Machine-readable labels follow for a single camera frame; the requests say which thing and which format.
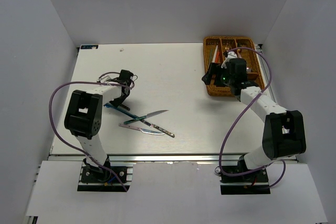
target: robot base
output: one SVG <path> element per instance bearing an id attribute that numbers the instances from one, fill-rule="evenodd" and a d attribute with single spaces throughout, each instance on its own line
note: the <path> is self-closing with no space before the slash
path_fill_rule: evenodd
<path id="1" fill-rule="evenodd" d="M 127 167 L 126 166 L 112 166 L 111 169 L 118 175 L 121 181 L 125 184 L 127 183 Z M 105 185 L 105 182 L 108 182 L 114 176 L 111 175 L 105 181 L 97 179 L 95 174 L 90 171 L 87 166 L 83 166 L 82 173 L 80 175 L 80 181 L 78 183 L 77 191 L 120 191 L 125 192 L 123 187 L 119 182 L 114 179 L 113 183 Z"/>
<path id="2" fill-rule="evenodd" d="M 237 166 L 222 166 L 227 173 L 237 173 Z M 221 174 L 221 195 L 270 194 L 266 170 L 259 170 L 247 176 L 228 177 Z"/>

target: white table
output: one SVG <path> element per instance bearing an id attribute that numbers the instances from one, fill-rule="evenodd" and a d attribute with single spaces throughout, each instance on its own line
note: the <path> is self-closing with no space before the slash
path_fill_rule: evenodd
<path id="1" fill-rule="evenodd" d="M 215 154 L 245 105 L 235 98 L 210 97 L 204 83 L 203 44 L 99 45 L 79 51 L 72 81 L 96 81 L 100 74 L 127 69 L 139 76 L 125 105 L 136 115 L 169 110 L 151 118 L 176 137 L 153 136 L 124 129 L 130 118 L 103 108 L 99 132 L 108 154 Z M 71 93 L 91 85 L 71 85 L 58 123 L 59 133 L 71 144 L 79 142 L 64 128 Z M 134 125 L 146 127 L 141 122 Z M 225 153 L 246 153 L 261 144 L 264 124 L 248 111 L 233 130 Z M 78 154 L 54 138 L 52 154 Z"/>

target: gray wall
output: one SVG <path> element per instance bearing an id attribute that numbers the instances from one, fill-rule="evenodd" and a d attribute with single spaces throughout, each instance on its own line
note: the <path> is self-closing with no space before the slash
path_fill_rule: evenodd
<path id="1" fill-rule="evenodd" d="M 53 139 L 49 96 L 76 49 L 50 0 L 0 0 L 0 48 L 0 222 L 17 224 Z"/>
<path id="2" fill-rule="evenodd" d="M 81 43 L 202 42 L 243 35 L 262 43 L 286 0 L 51 0 Z"/>
<path id="3" fill-rule="evenodd" d="M 330 223 L 336 223 L 336 0 L 287 0 L 265 42 L 272 89 L 303 113 L 307 162 Z"/>

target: woven basket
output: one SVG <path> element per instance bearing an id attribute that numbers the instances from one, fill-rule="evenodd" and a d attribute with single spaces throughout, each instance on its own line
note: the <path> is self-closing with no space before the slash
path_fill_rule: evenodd
<path id="1" fill-rule="evenodd" d="M 236 47 L 249 47 L 255 50 L 253 41 L 247 37 L 227 37 L 227 36 L 211 36 L 205 37 L 203 40 L 203 57 L 204 57 L 204 70 L 207 72 L 209 65 L 212 61 L 213 54 L 216 46 L 218 45 L 219 61 L 217 63 L 223 63 L 223 52 Z M 247 73 L 248 80 L 255 81 L 261 89 L 265 87 L 262 79 L 260 65 L 258 63 L 257 54 L 247 49 L 236 52 L 246 60 L 246 65 L 251 72 Z M 215 79 L 211 80 L 210 85 L 206 86 L 206 90 L 209 95 L 214 97 L 233 97 L 229 87 L 216 87 L 214 85 Z"/>

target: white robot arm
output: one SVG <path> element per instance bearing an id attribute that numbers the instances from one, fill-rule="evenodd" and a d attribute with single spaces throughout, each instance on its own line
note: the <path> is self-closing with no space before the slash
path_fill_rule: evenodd
<path id="1" fill-rule="evenodd" d="M 239 101 L 248 105 L 261 92 L 261 89 L 257 83 L 247 79 L 246 70 L 246 61 L 237 58 L 231 51 L 222 64 L 210 64 L 202 81 L 209 85 L 215 76 L 214 85 L 230 87 L 231 93 Z M 240 157 L 239 173 L 306 151 L 303 118 L 299 111 L 288 111 L 265 94 L 262 94 L 250 108 L 265 123 L 263 141 L 260 147 Z"/>
<path id="2" fill-rule="evenodd" d="M 130 94 L 128 87 L 133 82 L 132 78 L 133 73 L 121 70 L 117 78 L 105 80 L 105 83 L 119 83 L 123 87 L 105 85 L 97 86 L 87 91 L 75 90 L 71 95 L 65 116 L 65 128 L 78 139 L 82 149 L 89 153 L 99 164 L 108 168 L 110 167 L 110 162 L 102 148 L 98 133 L 101 127 L 102 107 L 108 102 L 115 107 L 120 106 Z M 106 170 L 98 167 L 89 158 L 85 158 L 84 163 L 90 173 L 95 173 L 95 177 L 98 179 L 109 175 L 106 174 Z"/>
<path id="3" fill-rule="evenodd" d="M 102 105 L 113 101 L 116 98 L 121 97 L 122 88 L 117 86 L 98 86 L 95 89 L 91 89 L 86 91 L 86 94 L 95 94 L 102 96 Z M 97 120 L 93 124 L 93 130 L 100 129 L 101 121 Z M 107 154 L 101 146 L 101 142 L 99 139 L 99 133 L 93 135 L 91 139 L 86 136 L 75 135 L 77 140 L 79 141 L 82 149 L 88 153 L 96 160 L 99 164 L 104 164 L 107 159 Z M 91 165 L 97 167 L 97 165 L 91 160 L 87 159 L 86 162 Z"/>

